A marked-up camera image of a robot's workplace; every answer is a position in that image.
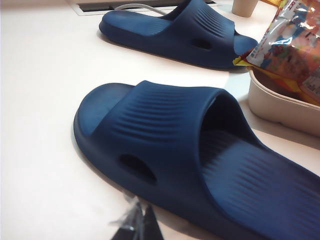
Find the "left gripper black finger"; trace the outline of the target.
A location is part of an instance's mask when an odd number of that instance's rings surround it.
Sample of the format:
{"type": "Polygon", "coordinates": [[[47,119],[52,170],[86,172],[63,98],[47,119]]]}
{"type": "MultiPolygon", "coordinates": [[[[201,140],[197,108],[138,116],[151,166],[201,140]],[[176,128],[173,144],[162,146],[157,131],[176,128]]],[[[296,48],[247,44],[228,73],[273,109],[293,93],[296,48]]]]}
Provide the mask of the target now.
{"type": "Polygon", "coordinates": [[[153,207],[148,204],[143,212],[137,196],[124,214],[111,224],[118,226],[112,240],[164,240],[153,207]]]}

